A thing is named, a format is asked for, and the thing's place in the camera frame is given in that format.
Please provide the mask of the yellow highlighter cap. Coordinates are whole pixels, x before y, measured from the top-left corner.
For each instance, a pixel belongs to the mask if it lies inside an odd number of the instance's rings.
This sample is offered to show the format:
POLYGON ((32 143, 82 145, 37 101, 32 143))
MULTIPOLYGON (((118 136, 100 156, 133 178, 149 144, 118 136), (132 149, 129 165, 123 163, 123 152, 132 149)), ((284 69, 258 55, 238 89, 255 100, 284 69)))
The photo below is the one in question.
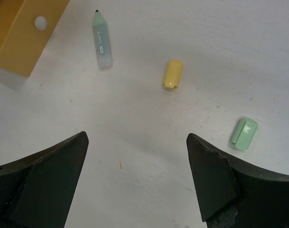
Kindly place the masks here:
POLYGON ((163 85, 166 88, 177 88, 179 86, 184 64, 179 60, 169 60, 163 79, 163 85))

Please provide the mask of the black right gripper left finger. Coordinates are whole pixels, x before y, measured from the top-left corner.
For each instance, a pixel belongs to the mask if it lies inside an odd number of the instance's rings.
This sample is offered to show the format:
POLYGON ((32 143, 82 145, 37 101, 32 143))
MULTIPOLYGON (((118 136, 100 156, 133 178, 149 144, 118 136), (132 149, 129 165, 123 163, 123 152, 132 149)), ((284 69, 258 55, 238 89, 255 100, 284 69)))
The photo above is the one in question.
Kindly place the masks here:
POLYGON ((63 228, 88 144, 82 131, 0 165, 0 228, 63 228))

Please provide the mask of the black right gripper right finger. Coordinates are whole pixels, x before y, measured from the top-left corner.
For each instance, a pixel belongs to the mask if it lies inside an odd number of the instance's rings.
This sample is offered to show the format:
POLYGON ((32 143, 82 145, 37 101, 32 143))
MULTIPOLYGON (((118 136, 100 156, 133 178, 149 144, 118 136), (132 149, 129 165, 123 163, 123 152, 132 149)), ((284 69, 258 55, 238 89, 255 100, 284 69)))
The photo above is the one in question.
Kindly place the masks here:
POLYGON ((202 221, 209 228, 289 228, 289 175, 186 139, 202 221))

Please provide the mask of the yellow drawer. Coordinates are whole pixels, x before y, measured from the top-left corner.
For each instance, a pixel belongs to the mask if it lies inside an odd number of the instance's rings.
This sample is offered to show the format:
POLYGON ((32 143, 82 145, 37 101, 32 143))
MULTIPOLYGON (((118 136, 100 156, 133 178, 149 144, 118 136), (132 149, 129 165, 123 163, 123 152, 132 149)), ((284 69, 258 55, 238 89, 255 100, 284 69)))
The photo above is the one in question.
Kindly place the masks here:
POLYGON ((0 0, 0 68, 30 76, 67 0, 0 0))

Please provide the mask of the green highlighter cap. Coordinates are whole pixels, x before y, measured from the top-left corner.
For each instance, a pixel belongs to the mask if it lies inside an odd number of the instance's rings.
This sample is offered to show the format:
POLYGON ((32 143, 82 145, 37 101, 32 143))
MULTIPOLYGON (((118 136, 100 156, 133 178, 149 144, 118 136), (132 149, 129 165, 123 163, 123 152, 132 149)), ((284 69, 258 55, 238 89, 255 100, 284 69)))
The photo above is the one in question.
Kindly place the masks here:
POLYGON ((248 117, 239 119, 232 133, 230 142, 241 151, 249 148, 258 128, 258 123, 248 117))

